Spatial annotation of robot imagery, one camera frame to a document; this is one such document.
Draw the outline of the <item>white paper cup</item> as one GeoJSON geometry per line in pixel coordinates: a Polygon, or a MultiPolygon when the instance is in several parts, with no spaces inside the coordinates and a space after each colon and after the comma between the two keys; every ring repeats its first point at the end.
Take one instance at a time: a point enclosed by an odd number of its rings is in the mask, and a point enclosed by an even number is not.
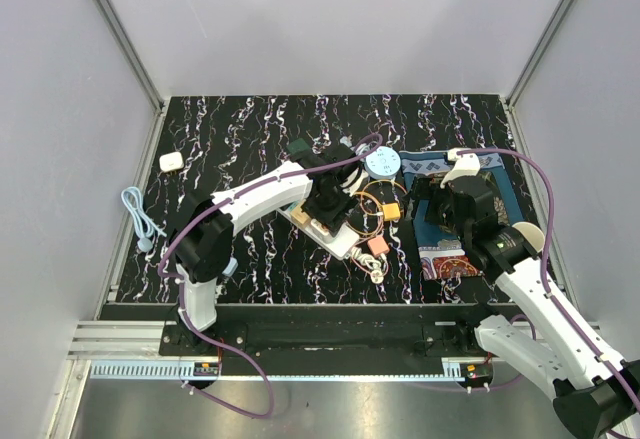
{"type": "Polygon", "coordinates": [[[517,222],[512,225],[516,236],[516,257],[520,260],[539,258],[545,244],[545,234],[530,222],[517,222]]]}

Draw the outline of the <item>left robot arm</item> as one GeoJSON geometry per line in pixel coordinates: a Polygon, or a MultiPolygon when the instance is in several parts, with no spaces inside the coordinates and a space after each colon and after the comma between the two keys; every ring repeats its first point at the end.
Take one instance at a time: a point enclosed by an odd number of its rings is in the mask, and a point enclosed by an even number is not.
{"type": "Polygon", "coordinates": [[[167,255],[176,261],[181,343],[196,355],[215,345],[217,282],[235,272],[236,236],[271,213],[279,213],[331,256],[344,260],[359,236],[347,224],[356,205],[352,182],[364,151],[338,144],[314,153],[304,141],[289,146],[290,158],[273,171],[208,199],[192,194],[172,231],[167,255]]]}

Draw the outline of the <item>blue patterned placemat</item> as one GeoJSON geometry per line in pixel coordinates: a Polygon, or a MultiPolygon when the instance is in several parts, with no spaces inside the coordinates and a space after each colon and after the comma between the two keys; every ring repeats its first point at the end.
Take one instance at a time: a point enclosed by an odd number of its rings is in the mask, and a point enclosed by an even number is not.
{"type": "MultiPolygon", "coordinates": [[[[416,177],[442,176],[451,168],[442,151],[401,151],[399,155],[404,187],[407,190],[413,189],[416,177]]],[[[505,200],[508,223],[503,225],[521,221],[523,215],[500,155],[481,155],[479,159],[481,171],[494,175],[505,200]]],[[[413,228],[424,276],[437,280],[478,276],[480,272],[464,255],[457,237],[445,228],[428,223],[424,219],[427,205],[426,200],[421,200],[411,206],[413,228]]]]}

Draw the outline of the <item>yellow USB charger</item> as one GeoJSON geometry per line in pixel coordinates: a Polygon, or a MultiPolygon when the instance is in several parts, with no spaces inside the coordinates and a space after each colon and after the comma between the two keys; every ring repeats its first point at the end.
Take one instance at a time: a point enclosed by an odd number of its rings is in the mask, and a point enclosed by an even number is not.
{"type": "Polygon", "coordinates": [[[402,210],[397,202],[383,203],[380,214],[384,222],[397,221],[402,217],[402,210]]]}

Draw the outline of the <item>dark floral square plate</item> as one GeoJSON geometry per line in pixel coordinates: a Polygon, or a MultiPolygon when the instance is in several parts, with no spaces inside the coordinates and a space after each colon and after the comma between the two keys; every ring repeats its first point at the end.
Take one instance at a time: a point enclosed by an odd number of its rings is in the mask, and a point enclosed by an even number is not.
{"type": "Polygon", "coordinates": [[[431,181],[430,198],[424,219],[453,230],[466,222],[481,225],[507,224],[508,215],[497,180],[487,171],[460,177],[440,188],[440,179],[431,181]]]}

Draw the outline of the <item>white wall charger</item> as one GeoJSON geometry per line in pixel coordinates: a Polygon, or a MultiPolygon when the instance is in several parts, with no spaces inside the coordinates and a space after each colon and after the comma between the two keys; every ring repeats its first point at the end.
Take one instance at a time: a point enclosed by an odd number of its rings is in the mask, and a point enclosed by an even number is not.
{"type": "Polygon", "coordinates": [[[159,168],[162,173],[172,173],[184,168],[184,158],[179,151],[163,154],[158,160],[159,168]]]}

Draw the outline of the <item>pink USB charger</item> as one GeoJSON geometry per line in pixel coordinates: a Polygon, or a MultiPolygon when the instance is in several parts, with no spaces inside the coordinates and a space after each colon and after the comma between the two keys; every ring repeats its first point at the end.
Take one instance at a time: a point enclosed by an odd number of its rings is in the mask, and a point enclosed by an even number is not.
{"type": "Polygon", "coordinates": [[[386,255],[390,251],[389,245],[382,235],[368,239],[367,246],[374,258],[386,255]]]}

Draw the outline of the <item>aluminium frame post left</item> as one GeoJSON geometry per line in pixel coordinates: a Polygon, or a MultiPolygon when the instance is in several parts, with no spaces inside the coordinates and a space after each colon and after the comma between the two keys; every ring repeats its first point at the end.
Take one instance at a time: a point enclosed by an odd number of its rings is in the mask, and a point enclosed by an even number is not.
{"type": "Polygon", "coordinates": [[[148,102],[155,111],[160,111],[165,100],[159,93],[136,51],[113,2],[111,0],[93,1],[148,102]]]}

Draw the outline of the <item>light blue power strip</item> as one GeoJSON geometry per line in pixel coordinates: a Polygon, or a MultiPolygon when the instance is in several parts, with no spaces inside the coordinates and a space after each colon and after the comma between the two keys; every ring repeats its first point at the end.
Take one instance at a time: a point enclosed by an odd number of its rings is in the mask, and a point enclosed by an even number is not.
{"type": "Polygon", "coordinates": [[[222,275],[224,277],[231,277],[235,273],[235,271],[237,270],[237,267],[238,267],[237,259],[235,257],[231,257],[229,259],[229,262],[227,263],[226,267],[222,271],[222,275]]]}

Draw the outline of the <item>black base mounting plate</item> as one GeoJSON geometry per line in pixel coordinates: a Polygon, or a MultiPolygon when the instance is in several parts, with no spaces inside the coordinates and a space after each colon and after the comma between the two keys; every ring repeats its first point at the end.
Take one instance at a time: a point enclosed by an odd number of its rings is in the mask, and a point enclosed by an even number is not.
{"type": "Polygon", "coordinates": [[[222,304],[213,325],[196,334],[176,306],[107,305],[101,326],[139,337],[149,326],[163,355],[204,355],[219,344],[264,351],[397,351],[418,357],[477,356],[471,327],[494,314],[519,313],[512,304],[241,305],[222,304]]]}

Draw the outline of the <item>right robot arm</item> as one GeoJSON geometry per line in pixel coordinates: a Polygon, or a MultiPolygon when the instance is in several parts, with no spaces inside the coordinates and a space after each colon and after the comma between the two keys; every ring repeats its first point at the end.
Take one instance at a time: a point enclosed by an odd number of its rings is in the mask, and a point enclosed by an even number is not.
{"type": "Polygon", "coordinates": [[[500,220],[495,189],[481,175],[415,176],[405,202],[415,219],[455,234],[471,264],[506,293],[541,335],[519,331],[496,309],[477,305],[456,322],[454,343],[507,362],[551,400],[576,438],[598,438],[637,413],[639,363],[626,360],[549,278],[544,233],[500,220]]]}

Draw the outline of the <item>white multicolour power strip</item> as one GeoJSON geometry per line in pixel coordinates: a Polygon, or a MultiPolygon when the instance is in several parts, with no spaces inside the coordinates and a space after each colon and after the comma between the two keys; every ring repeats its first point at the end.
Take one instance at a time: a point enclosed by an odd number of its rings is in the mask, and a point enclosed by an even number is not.
{"type": "MultiPolygon", "coordinates": [[[[303,205],[303,202],[294,202],[284,208],[278,209],[277,212],[296,226],[290,219],[290,211],[298,204],[303,205]]],[[[360,240],[360,235],[347,224],[342,224],[337,233],[331,233],[329,229],[323,226],[318,220],[311,218],[311,222],[307,227],[304,229],[297,228],[338,260],[348,259],[351,249],[356,246],[360,240]]]]}

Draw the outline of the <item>green cube socket adapter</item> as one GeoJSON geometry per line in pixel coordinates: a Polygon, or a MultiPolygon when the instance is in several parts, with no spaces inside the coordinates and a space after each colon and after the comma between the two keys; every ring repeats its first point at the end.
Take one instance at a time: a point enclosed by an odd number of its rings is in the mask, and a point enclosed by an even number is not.
{"type": "Polygon", "coordinates": [[[286,151],[290,156],[299,156],[311,152],[312,148],[303,138],[299,138],[290,142],[286,146],[286,151]]]}

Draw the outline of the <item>beige travel adapter cube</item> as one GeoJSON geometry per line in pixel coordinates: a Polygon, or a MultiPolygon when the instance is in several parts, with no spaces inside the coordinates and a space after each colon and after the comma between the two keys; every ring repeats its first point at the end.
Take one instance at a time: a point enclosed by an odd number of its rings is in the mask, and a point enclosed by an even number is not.
{"type": "Polygon", "coordinates": [[[294,209],[290,211],[291,221],[299,228],[304,229],[311,222],[311,217],[306,213],[301,204],[298,204],[294,209]]]}

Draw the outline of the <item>aluminium frame post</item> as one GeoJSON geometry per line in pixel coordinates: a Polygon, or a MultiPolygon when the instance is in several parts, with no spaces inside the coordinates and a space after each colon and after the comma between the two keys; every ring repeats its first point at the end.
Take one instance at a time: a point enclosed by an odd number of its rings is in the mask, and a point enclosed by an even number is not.
{"type": "Polygon", "coordinates": [[[531,54],[529,55],[524,68],[519,74],[514,86],[509,94],[505,97],[506,105],[514,107],[530,80],[534,76],[536,70],[544,59],[548,49],[552,45],[555,37],[561,30],[564,22],[569,16],[577,0],[559,0],[549,20],[547,21],[542,34],[537,40],[531,54]]]}
{"type": "Polygon", "coordinates": [[[111,0],[93,1],[148,102],[155,111],[160,111],[165,100],[159,93],[136,51],[113,2],[111,0]]]}

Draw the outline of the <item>aluminium frame post right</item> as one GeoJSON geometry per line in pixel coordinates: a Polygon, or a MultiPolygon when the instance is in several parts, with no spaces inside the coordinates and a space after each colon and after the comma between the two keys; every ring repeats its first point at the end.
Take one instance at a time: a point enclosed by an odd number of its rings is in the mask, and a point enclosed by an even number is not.
{"type": "Polygon", "coordinates": [[[542,34],[537,40],[531,54],[529,55],[524,68],[519,74],[514,86],[509,94],[505,97],[506,105],[514,107],[530,80],[534,76],[536,70],[544,59],[548,49],[552,45],[555,37],[561,30],[564,22],[569,16],[577,0],[559,0],[549,20],[547,21],[542,34]]]}

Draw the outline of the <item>round light blue socket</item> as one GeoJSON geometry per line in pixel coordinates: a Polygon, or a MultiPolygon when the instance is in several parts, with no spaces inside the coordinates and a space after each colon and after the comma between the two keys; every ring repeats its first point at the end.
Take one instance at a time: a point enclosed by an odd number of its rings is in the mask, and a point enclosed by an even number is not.
{"type": "Polygon", "coordinates": [[[365,158],[364,166],[375,180],[393,180],[401,169],[401,158],[394,149],[380,146],[365,158]]]}

